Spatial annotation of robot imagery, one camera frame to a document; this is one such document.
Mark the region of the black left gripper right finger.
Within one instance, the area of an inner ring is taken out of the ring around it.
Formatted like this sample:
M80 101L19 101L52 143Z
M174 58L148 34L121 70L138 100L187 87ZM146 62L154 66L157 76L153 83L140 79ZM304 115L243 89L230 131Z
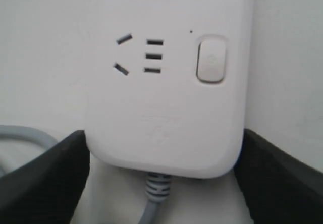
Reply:
M254 223L322 223L322 172L250 129L234 174Z

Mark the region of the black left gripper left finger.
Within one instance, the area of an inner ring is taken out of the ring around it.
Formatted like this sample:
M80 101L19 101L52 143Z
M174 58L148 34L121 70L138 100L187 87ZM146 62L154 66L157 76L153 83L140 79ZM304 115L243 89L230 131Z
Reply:
M77 130L1 177L1 223L70 223L89 170L85 133Z

